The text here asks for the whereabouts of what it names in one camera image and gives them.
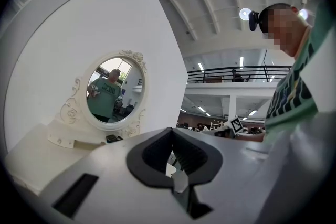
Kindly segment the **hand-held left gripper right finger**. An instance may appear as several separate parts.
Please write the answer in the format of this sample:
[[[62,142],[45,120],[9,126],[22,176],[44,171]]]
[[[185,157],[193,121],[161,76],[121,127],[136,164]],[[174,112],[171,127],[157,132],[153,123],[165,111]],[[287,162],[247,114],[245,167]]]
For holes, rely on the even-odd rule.
[[[221,152],[186,129],[173,129],[171,136],[172,150],[182,169],[173,175],[174,190],[182,193],[211,182],[223,164]]]

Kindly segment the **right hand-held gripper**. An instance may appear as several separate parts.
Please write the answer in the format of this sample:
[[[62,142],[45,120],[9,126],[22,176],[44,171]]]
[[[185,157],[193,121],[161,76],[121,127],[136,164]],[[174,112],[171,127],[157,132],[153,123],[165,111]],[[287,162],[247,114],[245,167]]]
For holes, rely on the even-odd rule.
[[[223,138],[234,138],[243,129],[243,125],[238,117],[232,118],[216,129],[215,136]]]

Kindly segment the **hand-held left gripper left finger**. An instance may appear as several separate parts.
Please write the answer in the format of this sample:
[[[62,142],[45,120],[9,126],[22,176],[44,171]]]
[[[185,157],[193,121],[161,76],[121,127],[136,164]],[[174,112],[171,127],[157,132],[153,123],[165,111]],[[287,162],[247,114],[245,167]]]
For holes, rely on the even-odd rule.
[[[166,128],[131,148],[126,157],[130,173],[152,188],[173,188],[173,179],[166,176],[166,165],[172,151],[172,129]]]

